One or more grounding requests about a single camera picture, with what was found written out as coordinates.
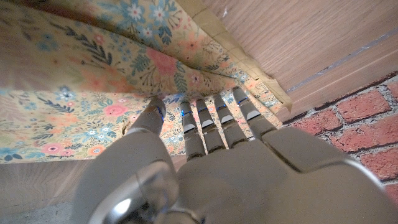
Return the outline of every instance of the blue flower print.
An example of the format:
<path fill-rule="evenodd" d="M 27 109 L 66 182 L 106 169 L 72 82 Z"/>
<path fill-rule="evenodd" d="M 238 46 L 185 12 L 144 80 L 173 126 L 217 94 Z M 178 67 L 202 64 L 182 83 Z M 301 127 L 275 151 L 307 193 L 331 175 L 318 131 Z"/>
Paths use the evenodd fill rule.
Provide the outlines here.
<path fill-rule="evenodd" d="M 116 25 L 118 29 L 128 28 L 131 24 L 137 24 L 138 22 L 145 23 L 145 18 L 142 16 L 145 12 L 145 8 L 138 5 L 138 0 L 130 0 L 130 3 L 120 1 L 120 6 L 115 5 L 115 3 L 105 2 L 100 2 L 98 5 L 110 12 L 123 16 L 123 20 Z M 112 17 L 105 15 L 101 15 L 101 18 L 112 19 Z"/>
<path fill-rule="evenodd" d="M 26 110 L 36 110 L 37 106 L 36 103 L 30 102 L 29 104 L 25 105 L 24 107 Z"/>
<path fill-rule="evenodd" d="M 248 79 L 247 73 L 244 73 L 239 79 L 240 79 L 240 81 L 241 81 L 242 83 L 244 83 L 244 82 Z"/>
<path fill-rule="evenodd" d="M 90 129 L 90 130 L 88 130 L 87 132 L 85 132 L 85 135 L 86 136 L 95 136 L 97 134 L 97 132 L 95 131 L 95 130 L 92 130 L 92 129 Z"/>
<path fill-rule="evenodd" d="M 166 26 L 166 20 L 169 18 L 169 12 L 165 10 L 165 2 L 160 0 L 157 6 L 150 5 L 149 7 L 149 17 L 155 19 L 155 26 Z"/>
<path fill-rule="evenodd" d="M 42 41 L 37 43 L 37 47 L 42 51 L 51 52 L 58 49 L 58 44 L 52 34 L 44 34 Z"/>
<path fill-rule="evenodd" d="M 105 139 L 106 139 L 106 137 L 105 137 L 105 135 L 104 135 L 104 134 L 99 134 L 99 135 L 95 136 L 95 138 L 96 138 L 96 139 L 98 139 L 98 140 L 100 140 L 100 141 L 102 141 L 102 140 L 105 140 Z"/>
<path fill-rule="evenodd" d="M 145 27 L 137 26 L 137 30 L 139 32 L 138 36 L 143 40 L 144 44 L 158 50 L 160 49 L 160 46 L 155 39 L 155 35 L 157 35 L 159 31 L 157 29 L 153 29 L 152 24 L 149 23 Z"/>
<path fill-rule="evenodd" d="M 75 94 L 66 86 L 61 87 L 60 92 L 56 92 L 55 94 L 58 95 L 56 100 L 65 100 L 65 102 L 68 102 L 69 100 L 75 99 Z"/>
<path fill-rule="evenodd" d="M 145 19 L 143 18 L 143 13 L 145 12 L 145 8 L 142 6 L 139 6 L 137 4 L 137 1 L 131 1 L 131 5 L 127 7 L 127 11 L 129 13 L 129 16 L 135 20 L 136 22 L 145 22 Z"/>
<path fill-rule="evenodd" d="M 237 78 L 239 76 L 239 73 L 237 72 L 237 73 L 235 73 L 235 74 L 232 74 L 231 75 L 231 78 Z"/>
<path fill-rule="evenodd" d="M 5 161 L 11 161 L 12 159 L 22 159 L 22 156 L 17 154 L 18 149 L 10 149 L 8 147 L 0 148 L 0 156 L 4 156 Z"/>

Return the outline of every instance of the floral fabric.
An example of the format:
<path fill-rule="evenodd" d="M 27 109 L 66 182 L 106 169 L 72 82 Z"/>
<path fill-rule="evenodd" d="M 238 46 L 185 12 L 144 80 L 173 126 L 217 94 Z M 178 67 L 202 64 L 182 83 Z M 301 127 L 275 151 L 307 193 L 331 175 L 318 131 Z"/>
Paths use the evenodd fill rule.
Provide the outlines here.
<path fill-rule="evenodd" d="M 165 1 L 147 7 L 129 4 L 123 9 L 134 15 L 136 22 L 152 21 L 152 26 L 163 27 L 164 20 L 156 15 L 170 16 L 170 11 L 161 11 L 161 3 L 176 7 Z M 8 2 L 0 5 L 2 163 L 92 159 L 123 135 L 123 129 L 154 95 L 167 107 L 160 136 L 171 154 L 185 152 L 179 111 L 185 100 L 205 98 L 214 116 L 209 96 L 221 93 L 250 135 L 229 91 L 236 85 L 267 119 L 280 125 L 264 103 L 257 101 L 266 100 L 269 107 L 278 105 L 260 82 L 243 85 L 234 78 L 194 70 L 177 58 L 114 32 Z M 145 14 L 149 11 L 158 14 Z M 164 30 L 163 36 L 168 36 L 167 32 Z M 168 36 L 169 45 L 178 42 L 172 35 Z M 156 43 L 163 46 L 167 42 Z M 159 49 L 154 41 L 151 46 Z M 261 94 L 253 96 L 247 86 Z"/>
<path fill-rule="evenodd" d="M 266 85 L 243 72 L 173 0 L 70 0 L 26 2 L 54 14 L 88 22 L 170 55 L 197 70 L 236 78 L 273 113 L 282 103 Z"/>

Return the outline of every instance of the wooden edge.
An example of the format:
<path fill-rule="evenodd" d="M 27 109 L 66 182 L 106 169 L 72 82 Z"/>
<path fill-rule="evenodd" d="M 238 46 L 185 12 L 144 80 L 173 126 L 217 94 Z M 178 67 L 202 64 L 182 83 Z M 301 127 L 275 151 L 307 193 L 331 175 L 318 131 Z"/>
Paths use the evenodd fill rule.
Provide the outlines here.
<path fill-rule="evenodd" d="M 248 75 L 266 84 L 268 89 L 289 111 L 292 109 L 292 100 L 279 86 L 278 82 L 268 76 L 258 62 L 247 55 L 239 43 L 226 30 L 223 23 L 207 8 L 201 0 L 176 0 L 200 28 L 210 37 L 214 38 L 223 48 L 227 50 L 236 65 Z"/>
<path fill-rule="evenodd" d="M 398 70 L 397 40 L 398 35 L 390 37 L 373 49 L 357 55 L 345 64 L 330 70 L 324 76 L 302 86 L 301 88 L 310 88 L 314 86 L 315 82 L 327 83 L 310 94 L 296 99 L 291 113 L 280 110 L 276 116 L 281 121 L 287 121 Z"/>
<path fill-rule="evenodd" d="M 187 158 L 172 156 L 172 161 L 179 170 Z M 84 171 L 92 162 L 88 159 L 0 164 L 0 216 L 71 202 Z"/>

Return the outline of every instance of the blue marking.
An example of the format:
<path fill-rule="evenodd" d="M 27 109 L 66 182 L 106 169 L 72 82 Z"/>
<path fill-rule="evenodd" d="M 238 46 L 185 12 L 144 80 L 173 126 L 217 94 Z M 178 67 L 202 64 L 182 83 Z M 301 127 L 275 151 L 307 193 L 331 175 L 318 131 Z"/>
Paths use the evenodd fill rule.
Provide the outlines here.
<path fill-rule="evenodd" d="M 246 97 L 245 99 L 247 99 L 247 98 L 249 98 L 249 97 Z M 242 103 L 242 101 L 244 101 L 245 99 L 243 99 L 243 100 L 239 101 L 239 102 L 238 102 L 238 104 L 241 104 L 241 103 Z"/>
<path fill-rule="evenodd" d="M 158 106 L 156 106 L 156 108 L 157 108 L 157 111 L 158 111 L 159 114 L 160 114 L 160 117 L 162 118 L 162 121 L 164 122 L 164 117 L 163 117 L 163 115 L 162 115 L 162 111 L 160 110 L 160 108 L 159 108 Z"/>
<path fill-rule="evenodd" d="M 188 112 L 184 113 L 184 110 L 181 110 L 181 116 L 185 116 L 188 113 L 192 114 L 192 111 L 188 111 Z"/>
<path fill-rule="evenodd" d="M 226 107 L 226 105 L 219 106 L 216 110 L 218 111 L 220 108 L 224 108 L 224 107 Z"/>
<path fill-rule="evenodd" d="M 204 110 L 209 110 L 209 109 L 203 108 L 202 110 L 198 111 L 198 113 L 200 113 L 200 112 L 202 112 L 202 111 L 204 111 Z"/>

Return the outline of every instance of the pink flower print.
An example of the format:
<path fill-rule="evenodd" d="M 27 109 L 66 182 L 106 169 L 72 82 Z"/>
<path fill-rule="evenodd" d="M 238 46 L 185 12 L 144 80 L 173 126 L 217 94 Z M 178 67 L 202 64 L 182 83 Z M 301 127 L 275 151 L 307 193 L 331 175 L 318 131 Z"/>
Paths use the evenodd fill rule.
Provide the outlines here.
<path fill-rule="evenodd" d="M 71 156 L 71 155 L 73 155 L 73 153 L 75 153 L 73 150 L 67 149 L 67 150 L 62 151 L 60 155 L 61 156 Z"/>
<path fill-rule="evenodd" d="M 199 87 L 202 83 L 202 77 L 198 72 L 194 72 L 190 74 L 191 78 L 191 86 Z"/>
<path fill-rule="evenodd" d="M 147 55 L 153 60 L 159 74 L 161 76 L 166 75 L 168 77 L 174 77 L 177 67 L 177 59 L 170 57 L 162 52 L 158 52 L 150 47 L 147 48 Z"/>
<path fill-rule="evenodd" d="M 123 105 L 109 105 L 104 108 L 105 115 L 108 116 L 121 116 L 127 111 L 127 108 Z"/>
<path fill-rule="evenodd" d="M 99 35 L 99 34 L 96 34 L 94 36 L 94 39 L 99 44 L 103 44 L 105 42 L 104 37 L 102 35 Z"/>
<path fill-rule="evenodd" d="M 57 155 L 64 149 L 65 148 L 59 143 L 50 143 L 43 146 L 42 152 L 51 155 Z"/>

